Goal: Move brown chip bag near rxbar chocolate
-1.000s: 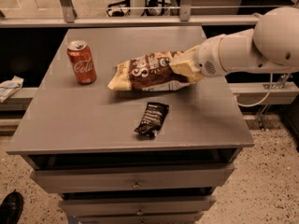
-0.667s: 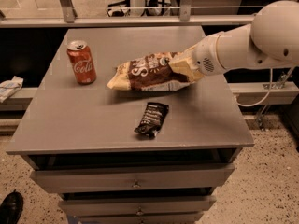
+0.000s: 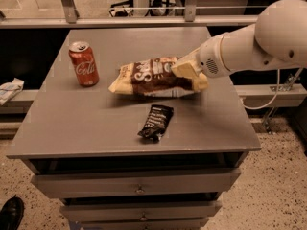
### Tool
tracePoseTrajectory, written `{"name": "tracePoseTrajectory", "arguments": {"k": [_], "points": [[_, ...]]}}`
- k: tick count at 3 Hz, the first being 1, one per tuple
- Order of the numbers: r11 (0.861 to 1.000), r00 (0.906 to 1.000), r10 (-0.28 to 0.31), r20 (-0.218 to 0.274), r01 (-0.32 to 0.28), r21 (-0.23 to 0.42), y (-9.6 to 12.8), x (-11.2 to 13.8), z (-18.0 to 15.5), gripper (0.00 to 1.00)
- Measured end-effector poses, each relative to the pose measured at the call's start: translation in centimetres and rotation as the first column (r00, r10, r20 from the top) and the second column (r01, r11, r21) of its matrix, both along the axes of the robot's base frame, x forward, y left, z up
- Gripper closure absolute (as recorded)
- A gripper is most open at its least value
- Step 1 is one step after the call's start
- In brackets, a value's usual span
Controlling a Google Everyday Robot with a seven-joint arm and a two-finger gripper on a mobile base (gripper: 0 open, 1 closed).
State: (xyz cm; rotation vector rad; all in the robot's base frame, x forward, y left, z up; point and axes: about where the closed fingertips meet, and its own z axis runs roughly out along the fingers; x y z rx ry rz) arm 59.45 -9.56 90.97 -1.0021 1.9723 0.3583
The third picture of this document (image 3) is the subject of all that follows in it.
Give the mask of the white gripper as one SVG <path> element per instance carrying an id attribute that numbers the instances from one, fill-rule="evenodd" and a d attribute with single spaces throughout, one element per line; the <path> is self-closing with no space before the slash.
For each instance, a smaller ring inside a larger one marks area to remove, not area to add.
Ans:
<path id="1" fill-rule="evenodd" d="M 222 58 L 224 35 L 217 35 L 206 40 L 200 48 L 181 57 L 172 67 L 173 73 L 180 78 L 195 79 L 203 72 L 208 78 L 230 75 Z"/>

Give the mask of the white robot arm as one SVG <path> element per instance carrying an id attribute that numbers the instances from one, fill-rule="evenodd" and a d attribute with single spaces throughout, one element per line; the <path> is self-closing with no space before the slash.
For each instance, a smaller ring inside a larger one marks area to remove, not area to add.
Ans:
<path id="1" fill-rule="evenodd" d="M 307 67 L 307 2 L 279 0 L 254 24 L 213 36 L 172 66 L 178 77 L 229 76 L 235 72 Z"/>

